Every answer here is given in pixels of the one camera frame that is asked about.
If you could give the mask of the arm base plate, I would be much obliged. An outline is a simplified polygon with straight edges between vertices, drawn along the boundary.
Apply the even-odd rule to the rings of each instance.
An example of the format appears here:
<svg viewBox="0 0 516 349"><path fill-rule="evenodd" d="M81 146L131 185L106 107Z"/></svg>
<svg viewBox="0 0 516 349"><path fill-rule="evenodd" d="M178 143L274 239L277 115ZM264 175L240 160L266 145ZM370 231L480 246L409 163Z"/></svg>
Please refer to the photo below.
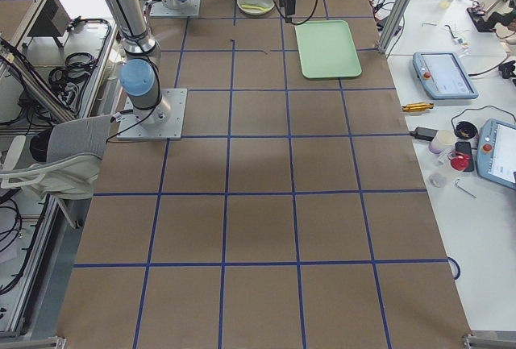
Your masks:
<svg viewBox="0 0 516 349"><path fill-rule="evenodd" d="M181 138L187 89L162 89L161 102L148 118L149 111L134 110L129 98L126 98L124 114L119 122L119 139L124 140L158 140Z"/></svg>
<svg viewBox="0 0 516 349"><path fill-rule="evenodd" d="M151 6L151 18L186 19L199 16L201 0L156 0Z"/></svg>

